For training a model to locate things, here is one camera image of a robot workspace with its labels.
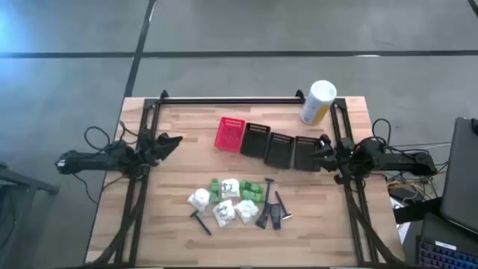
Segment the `gray floor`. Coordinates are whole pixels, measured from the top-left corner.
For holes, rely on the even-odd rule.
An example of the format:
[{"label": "gray floor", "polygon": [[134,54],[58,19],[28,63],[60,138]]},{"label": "gray floor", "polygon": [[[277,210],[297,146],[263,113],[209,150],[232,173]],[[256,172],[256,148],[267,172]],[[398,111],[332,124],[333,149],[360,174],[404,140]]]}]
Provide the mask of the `gray floor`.
[{"label": "gray floor", "polygon": [[[3,0],[0,52],[134,52],[147,3]],[[477,26],[466,0],[158,0],[145,51],[478,49]],[[82,263],[96,208],[53,162],[88,150],[88,126],[114,133],[131,62],[0,58],[0,160],[60,186],[36,198],[15,268]],[[455,117],[477,117],[477,69],[478,57],[151,58],[133,96],[289,96],[327,79],[341,96],[366,96],[393,145],[434,143],[451,139]],[[448,147],[430,151],[447,160]],[[81,175],[97,199],[104,173]]]}]

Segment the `red plastic crate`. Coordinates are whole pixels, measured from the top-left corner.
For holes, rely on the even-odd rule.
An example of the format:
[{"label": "red plastic crate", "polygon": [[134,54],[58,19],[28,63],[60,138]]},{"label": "red plastic crate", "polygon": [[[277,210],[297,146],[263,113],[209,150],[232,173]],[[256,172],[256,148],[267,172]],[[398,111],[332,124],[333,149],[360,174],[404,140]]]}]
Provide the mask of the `red plastic crate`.
[{"label": "red plastic crate", "polygon": [[240,152],[240,145],[246,128],[245,120],[222,117],[217,129],[214,145],[223,150]]}]

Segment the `yellow label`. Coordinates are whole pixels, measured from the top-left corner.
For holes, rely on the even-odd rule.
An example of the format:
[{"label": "yellow label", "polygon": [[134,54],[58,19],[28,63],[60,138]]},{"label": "yellow label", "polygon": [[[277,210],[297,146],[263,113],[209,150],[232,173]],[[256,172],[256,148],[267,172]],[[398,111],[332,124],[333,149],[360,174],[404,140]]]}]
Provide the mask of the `yellow label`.
[{"label": "yellow label", "polygon": [[317,114],[315,115],[314,122],[312,123],[313,125],[317,125],[323,117],[327,114],[327,111],[329,111],[330,105],[324,105]]}]

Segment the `black basket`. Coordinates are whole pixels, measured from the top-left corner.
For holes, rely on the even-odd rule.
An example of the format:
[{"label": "black basket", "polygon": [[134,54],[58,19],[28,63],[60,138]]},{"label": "black basket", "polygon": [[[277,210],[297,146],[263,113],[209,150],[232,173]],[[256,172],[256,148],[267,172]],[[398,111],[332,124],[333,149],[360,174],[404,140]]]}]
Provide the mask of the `black basket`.
[{"label": "black basket", "polygon": [[319,149],[318,138],[296,136],[294,147],[294,168],[304,171],[320,171],[320,166],[312,160],[311,154]]},{"label": "black basket", "polygon": [[269,126],[247,123],[242,145],[240,146],[240,153],[249,157],[263,158],[269,133]]},{"label": "black basket", "polygon": [[289,169],[291,168],[293,149],[293,137],[272,132],[264,163],[277,168]]}]

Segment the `keyboard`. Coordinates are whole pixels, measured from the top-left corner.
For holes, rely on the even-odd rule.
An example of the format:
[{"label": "keyboard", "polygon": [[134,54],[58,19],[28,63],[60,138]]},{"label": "keyboard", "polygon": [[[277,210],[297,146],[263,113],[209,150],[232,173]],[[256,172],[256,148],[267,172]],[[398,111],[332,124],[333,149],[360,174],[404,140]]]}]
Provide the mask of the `keyboard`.
[{"label": "keyboard", "polygon": [[478,257],[420,240],[418,264],[428,268],[478,269]]}]

